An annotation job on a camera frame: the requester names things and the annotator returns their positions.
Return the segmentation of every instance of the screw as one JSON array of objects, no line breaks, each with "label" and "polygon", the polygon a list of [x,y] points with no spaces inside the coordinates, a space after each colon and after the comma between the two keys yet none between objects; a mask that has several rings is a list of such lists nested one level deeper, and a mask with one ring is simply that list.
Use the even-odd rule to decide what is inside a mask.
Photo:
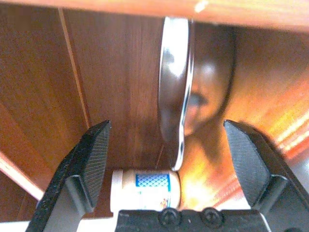
[{"label": "screw", "polygon": [[159,214],[159,221],[165,227],[178,226],[181,221],[181,214],[176,209],[166,208]]},{"label": "screw", "polygon": [[214,208],[205,208],[201,212],[201,219],[210,228],[219,228],[223,223],[222,213]]}]

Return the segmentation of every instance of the wooden surface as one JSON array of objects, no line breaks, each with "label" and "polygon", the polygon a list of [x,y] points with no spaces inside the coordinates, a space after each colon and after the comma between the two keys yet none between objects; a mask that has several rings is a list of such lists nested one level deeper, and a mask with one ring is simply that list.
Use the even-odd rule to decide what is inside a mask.
[{"label": "wooden surface", "polygon": [[56,9],[1,4],[0,24],[0,147],[45,190],[86,130],[60,18]]},{"label": "wooden surface", "polygon": [[261,28],[309,30],[307,0],[1,0],[111,13],[188,17],[197,21]]},{"label": "wooden surface", "polygon": [[201,210],[241,197],[223,120],[248,123],[290,159],[309,129],[308,35],[236,29],[236,67],[225,107],[185,140],[181,208]]},{"label": "wooden surface", "polygon": [[162,19],[64,11],[90,121],[112,121],[107,166],[154,168]]},{"label": "wooden surface", "polygon": [[30,220],[37,201],[0,172],[0,222]]}]

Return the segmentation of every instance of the textured gripper pad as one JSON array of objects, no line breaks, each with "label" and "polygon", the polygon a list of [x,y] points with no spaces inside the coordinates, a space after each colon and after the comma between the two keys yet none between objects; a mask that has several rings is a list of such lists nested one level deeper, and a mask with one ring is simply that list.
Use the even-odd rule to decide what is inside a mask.
[{"label": "textured gripper pad", "polygon": [[89,134],[93,134],[101,130],[94,136],[95,141],[83,173],[83,179],[87,187],[87,192],[89,194],[92,207],[95,207],[97,204],[103,182],[110,129],[111,124],[110,122],[107,122],[103,125],[96,125],[95,128],[91,128],[87,132]]},{"label": "textured gripper pad", "polygon": [[270,180],[270,173],[251,140],[260,137],[256,131],[242,124],[226,120],[224,122],[234,169],[244,192],[252,207],[260,199]]}]

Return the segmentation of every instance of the reflective metal surface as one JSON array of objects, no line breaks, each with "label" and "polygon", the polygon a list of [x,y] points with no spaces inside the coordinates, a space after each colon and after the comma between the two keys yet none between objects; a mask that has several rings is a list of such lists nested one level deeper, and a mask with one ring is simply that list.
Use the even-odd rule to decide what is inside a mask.
[{"label": "reflective metal surface", "polygon": [[232,72],[233,51],[231,28],[165,19],[158,110],[172,170],[181,167],[184,136],[221,108]]},{"label": "reflective metal surface", "polygon": [[159,126],[172,170],[180,169],[184,148],[184,116],[193,74],[193,30],[187,19],[166,17],[160,57]]}]

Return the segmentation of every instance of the white bottle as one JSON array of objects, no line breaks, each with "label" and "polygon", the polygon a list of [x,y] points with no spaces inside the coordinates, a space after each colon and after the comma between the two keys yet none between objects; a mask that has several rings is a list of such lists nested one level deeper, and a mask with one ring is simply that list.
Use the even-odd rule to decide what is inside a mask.
[{"label": "white bottle", "polygon": [[180,203],[178,174],[172,171],[117,170],[112,173],[111,212],[121,209],[161,211]]}]

